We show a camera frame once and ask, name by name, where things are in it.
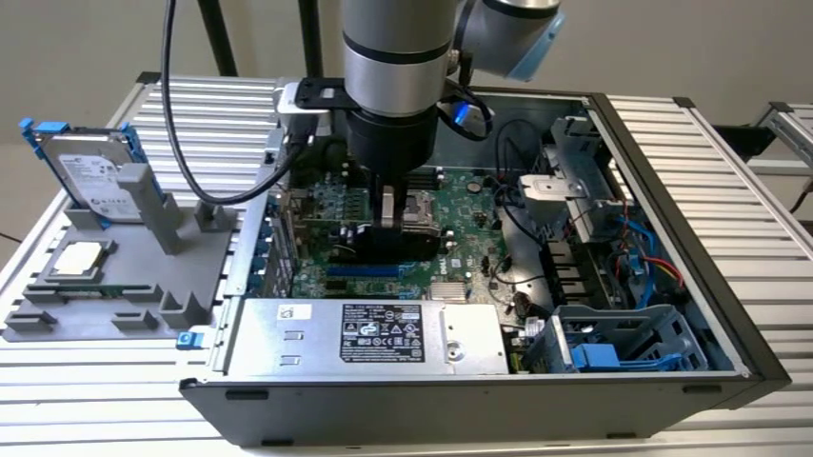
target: slotted aluminum surface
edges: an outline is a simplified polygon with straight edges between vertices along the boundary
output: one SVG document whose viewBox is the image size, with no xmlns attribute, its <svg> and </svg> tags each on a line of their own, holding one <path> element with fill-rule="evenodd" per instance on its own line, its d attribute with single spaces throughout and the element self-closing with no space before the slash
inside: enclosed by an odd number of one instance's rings
<svg viewBox="0 0 813 457">
<path fill-rule="evenodd" d="M 248 79 L 176 78 L 172 80 L 173 106 L 177 117 L 181 146 L 192 159 L 204 186 L 229 193 L 251 184 L 251 174 L 261 155 L 264 133 L 272 127 L 271 93 L 275 82 Z M 161 127 L 161 110 L 155 88 L 135 90 L 117 113 L 113 124 L 132 117 L 144 149 L 159 169 L 163 186 L 184 201 L 192 203 L 183 180 L 171 160 L 171 152 Z M 634 99 L 648 102 L 648 99 Z M 682 121 L 679 109 L 666 102 L 657 107 L 663 122 Z M 630 122 L 654 122 L 634 110 L 626 110 Z M 685 129 L 689 122 L 678 122 Z M 651 141 L 667 141 L 657 126 L 646 126 L 659 137 Z M 714 148 L 677 149 L 669 143 L 647 148 L 654 158 L 681 161 L 718 162 Z M 743 188 L 735 173 L 719 164 L 711 171 L 703 168 L 682 169 L 674 162 L 665 162 L 670 171 L 662 170 L 662 179 L 675 188 L 691 188 L 703 182 L 725 183 L 711 189 Z M 729 197 L 749 198 L 746 192 Z M 770 238 L 779 230 L 770 213 L 758 204 L 747 202 L 697 201 L 695 197 L 681 202 L 697 230 L 758 230 L 763 236 L 743 239 L 755 243 L 782 241 Z M 52 243 L 65 220 L 57 216 L 64 196 L 57 197 L 42 220 L 32 230 L 25 245 L 14 256 L 13 265 L 5 269 L 0 280 L 9 278 L 1 296 L 0 313 L 9 310 L 9 302 L 41 263 L 42 249 Z M 738 239 L 719 236 L 710 231 L 709 239 Z M 771 284 L 777 279 L 775 267 L 786 267 L 793 276 L 789 281 L 806 282 L 813 275 L 802 262 L 798 247 L 762 249 L 771 256 L 757 256 L 739 262 L 737 254 L 746 248 L 729 249 L 731 255 L 719 257 L 721 269 L 731 284 L 755 280 Z M 757 262 L 761 268 L 750 268 Z M 695 456 L 699 452 L 715 455 L 755 456 L 810 455 L 813 453 L 813 307 L 793 300 L 782 303 L 757 301 L 747 305 L 751 318 L 763 329 L 763 335 L 794 379 L 794 384 L 753 405 L 735 410 L 706 411 L 677 424 L 669 430 L 644 440 L 612 440 L 570 443 L 504 443 L 448 446 L 402 446 L 360 448 L 239 449 L 217 435 L 216 430 L 200 419 L 195 409 L 180 398 L 175 379 L 195 375 L 205 354 L 181 354 L 173 350 L 172 341 L 101 341 L 66 343 L 14 343 L 0 341 L 0 445 L 25 445 L 4 449 L 8 455 L 44 455 L 50 452 L 129 454 L 195 454 L 204 455 L 594 455 L 618 453 L 667 457 Z M 556 414 L 556 411 L 539 412 Z"/>
</svg>

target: metal frame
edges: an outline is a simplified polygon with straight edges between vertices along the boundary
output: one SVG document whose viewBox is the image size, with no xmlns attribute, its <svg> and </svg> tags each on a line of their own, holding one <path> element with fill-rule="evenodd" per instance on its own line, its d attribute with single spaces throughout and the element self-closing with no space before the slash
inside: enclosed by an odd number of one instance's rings
<svg viewBox="0 0 813 457">
<path fill-rule="evenodd" d="M 237 64 L 231 53 L 231 43 L 228 41 L 225 21 L 223 20 L 220 0 L 197 0 L 197 6 L 220 76 L 237 76 Z"/>
<path fill-rule="evenodd" d="M 753 125 L 767 127 L 806 166 L 813 168 L 813 105 L 770 102 Z"/>
</svg>

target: hard drive label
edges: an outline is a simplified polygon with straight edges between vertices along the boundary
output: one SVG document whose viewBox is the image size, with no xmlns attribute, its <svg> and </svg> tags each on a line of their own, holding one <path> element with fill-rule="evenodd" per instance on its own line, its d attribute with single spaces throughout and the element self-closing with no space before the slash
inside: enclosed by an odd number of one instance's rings
<svg viewBox="0 0 813 457">
<path fill-rule="evenodd" d="M 139 216 L 129 192 L 116 183 L 116 164 L 94 155 L 60 155 L 60 162 L 88 207 L 112 221 Z"/>
<path fill-rule="evenodd" d="M 339 356 L 347 363 L 422 363 L 420 305 L 347 304 Z"/>
</svg>

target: blue cable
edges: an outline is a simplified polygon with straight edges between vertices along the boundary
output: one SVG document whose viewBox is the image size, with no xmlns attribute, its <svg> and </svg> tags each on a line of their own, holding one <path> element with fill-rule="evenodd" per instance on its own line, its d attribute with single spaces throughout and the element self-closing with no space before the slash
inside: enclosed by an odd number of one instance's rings
<svg viewBox="0 0 813 457">
<path fill-rule="evenodd" d="M 634 230 L 635 232 L 638 232 L 640 235 L 643 235 L 646 237 L 646 241 L 648 242 L 648 252 L 651 254 L 654 254 L 655 241 L 657 241 L 655 234 L 651 231 L 648 231 L 646 228 L 643 228 L 643 226 L 640 224 L 638 224 L 634 221 L 630 221 L 628 219 L 616 217 L 616 221 L 619 221 L 620 224 L 626 224 L 626 227 L 628 227 L 631 230 Z M 644 264 L 646 264 L 646 288 L 643 289 L 640 301 L 635 305 L 635 309 L 646 308 L 646 305 L 648 304 L 648 299 L 651 298 L 651 295 L 655 293 L 655 275 L 651 274 L 648 263 L 644 262 Z"/>
<path fill-rule="evenodd" d="M 677 362 L 683 358 L 681 354 L 669 354 L 655 360 L 630 360 L 620 362 L 620 368 L 630 371 L 667 371 L 674 368 Z"/>
</svg>

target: black cable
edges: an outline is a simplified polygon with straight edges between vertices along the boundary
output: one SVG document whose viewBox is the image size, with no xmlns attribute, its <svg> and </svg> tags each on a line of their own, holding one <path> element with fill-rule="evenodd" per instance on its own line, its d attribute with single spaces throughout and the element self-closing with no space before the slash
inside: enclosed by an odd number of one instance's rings
<svg viewBox="0 0 813 457">
<path fill-rule="evenodd" d="M 536 242 L 536 244 L 539 245 L 540 248 L 544 247 L 544 242 L 531 233 L 530 230 L 527 230 L 524 228 L 524 226 L 522 226 L 522 224 L 519 224 L 519 221 L 516 220 L 516 218 L 514 217 L 514 215 L 511 214 L 511 211 L 508 210 L 508 208 L 506 207 L 506 201 L 503 200 L 502 202 L 499 202 L 499 195 L 502 192 L 504 192 L 506 190 L 512 189 L 510 186 L 502 186 L 499 189 L 496 189 L 496 191 L 494 192 L 494 206 L 500 206 L 503 207 L 503 211 L 506 212 L 506 216 L 508 217 L 508 219 L 511 220 L 512 224 L 516 226 L 516 228 L 519 229 L 519 231 L 522 231 L 522 233 L 524 233 L 527 235 L 528 238 L 531 238 L 531 240 L 534 240 Z"/>
<path fill-rule="evenodd" d="M 807 198 L 809 192 L 802 192 L 799 198 L 797 198 L 797 202 L 790 207 L 790 213 L 793 214 L 801 208 L 801 204 L 803 203 L 803 199 Z"/>
<path fill-rule="evenodd" d="M 483 114 L 484 134 L 478 135 L 476 133 L 466 130 L 460 125 L 458 125 L 458 123 L 452 120 L 451 116 L 443 109 L 438 109 L 438 111 L 436 111 L 438 117 L 443 121 L 443 124 L 446 124 L 446 127 L 448 127 L 454 133 L 456 133 L 459 136 L 462 136 L 467 140 L 471 140 L 471 141 L 486 140 L 487 136 L 491 134 L 494 123 L 492 123 L 492 118 L 491 118 L 492 117 L 491 111 L 487 108 L 484 101 L 480 99 L 480 97 L 478 97 L 474 94 L 471 89 L 468 89 L 467 87 L 463 87 L 452 80 L 447 79 L 446 84 L 452 88 L 452 93 L 450 95 L 444 96 L 439 100 L 439 102 L 440 103 L 455 103 L 456 101 L 463 101 L 463 102 L 468 103 L 470 105 L 474 105 L 475 107 L 478 107 L 478 109 L 480 110 L 480 113 Z"/>
<path fill-rule="evenodd" d="M 177 133 L 175 131 L 175 118 L 172 116 L 171 107 L 171 96 L 169 96 L 169 62 L 171 62 L 171 43 L 172 43 L 172 23 L 175 21 L 175 3 L 176 0 L 167 0 L 167 11 L 164 14 L 164 38 L 161 43 L 161 103 L 164 105 L 164 123 L 167 125 L 167 136 L 169 137 L 169 146 L 172 149 L 172 155 L 177 161 L 177 167 L 180 168 L 180 174 L 183 174 L 189 189 L 197 196 L 197 198 L 212 205 L 239 205 L 245 203 L 253 197 L 267 192 L 271 186 L 284 176 L 293 164 L 293 160 L 304 149 L 304 144 L 288 144 L 288 153 L 285 155 L 281 164 L 276 167 L 275 172 L 268 176 L 261 183 L 259 183 L 252 189 L 243 193 L 231 195 L 228 197 L 215 197 L 205 193 L 200 188 L 195 176 L 189 171 L 187 165 L 187 159 L 183 156 L 180 150 L 180 143 L 177 142 Z"/>
<path fill-rule="evenodd" d="M 542 133 L 538 129 L 538 127 L 534 125 L 534 123 L 526 119 L 511 119 L 508 122 L 506 122 L 499 129 L 496 130 L 496 134 L 494 135 L 494 168 L 496 171 L 496 176 L 499 177 L 500 174 L 500 164 L 499 164 L 499 152 L 500 152 L 500 147 L 502 147 L 502 142 L 500 139 L 503 137 L 503 133 L 506 131 L 506 129 L 512 126 L 512 125 L 523 125 L 531 128 L 531 130 L 534 131 L 535 137 L 536 137 L 536 154 L 540 153 L 542 150 Z M 519 161 L 522 162 L 522 166 L 526 168 L 527 170 L 527 164 L 526 164 L 526 160 L 524 157 L 522 156 L 522 154 L 519 153 L 519 149 L 515 147 L 515 143 L 514 143 L 514 149 L 512 151 L 516 154 L 516 157 L 519 157 Z M 508 159 L 506 157 L 506 154 L 503 153 L 503 158 L 506 159 L 506 173 L 508 173 Z"/>
<path fill-rule="evenodd" d="M 536 279 L 543 279 L 544 275 L 540 274 L 539 276 L 534 276 L 528 279 L 524 279 L 522 281 L 507 281 L 503 278 L 500 278 L 499 276 L 496 276 L 496 269 L 506 263 L 506 260 L 508 259 L 508 256 L 503 257 L 503 260 L 500 260 L 496 265 L 494 266 L 494 268 L 491 269 L 491 279 L 496 280 L 496 282 L 503 283 L 507 286 L 516 286 L 519 284 L 524 284 L 524 283 L 530 283 L 531 281 L 535 281 Z"/>
<path fill-rule="evenodd" d="M 623 286 L 620 285 L 620 282 L 618 281 L 618 279 L 615 278 L 615 275 L 612 274 L 612 260 L 619 255 L 623 255 L 623 254 L 624 254 L 624 252 L 622 250 L 616 250 L 610 255 L 607 255 L 607 257 L 604 258 L 602 267 L 604 268 L 604 274 L 607 275 L 607 281 L 610 282 L 610 287 L 612 288 L 612 296 L 614 296 L 614 298 L 618 297 L 620 299 L 620 304 L 623 305 L 623 307 L 626 309 L 628 309 L 630 304 L 628 304 L 628 300 L 626 297 L 626 293 L 623 293 Z"/>
<path fill-rule="evenodd" d="M 21 245 L 21 244 L 22 244 L 22 240 L 20 240 L 18 238 L 14 238 L 14 237 L 13 237 L 13 236 L 10 236 L 10 235 L 6 235 L 6 234 L 5 234 L 5 233 L 2 233 L 1 231 L 0 231 L 0 238 L 5 238 L 6 240 L 13 241 L 13 242 L 14 242 L 14 243 L 17 243 L 18 245 Z"/>
</svg>

